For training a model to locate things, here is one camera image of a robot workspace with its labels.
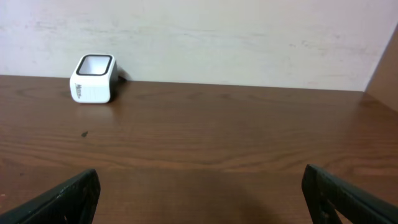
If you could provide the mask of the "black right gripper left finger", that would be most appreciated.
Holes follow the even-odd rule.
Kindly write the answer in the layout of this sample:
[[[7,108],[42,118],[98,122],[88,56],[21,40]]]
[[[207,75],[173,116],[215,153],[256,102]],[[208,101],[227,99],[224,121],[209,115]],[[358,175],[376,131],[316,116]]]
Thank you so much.
[[[94,169],[88,169],[1,215],[1,224],[91,224],[101,187]]]

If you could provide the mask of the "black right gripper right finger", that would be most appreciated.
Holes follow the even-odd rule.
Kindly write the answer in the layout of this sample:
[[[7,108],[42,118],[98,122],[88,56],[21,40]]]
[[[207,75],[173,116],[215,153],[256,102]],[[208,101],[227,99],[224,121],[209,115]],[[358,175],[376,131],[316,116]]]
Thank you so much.
[[[316,224],[340,224],[339,213],[352,223],[397,224],[396,206],[315,165],[308,164],[305,168],[302,192]]]

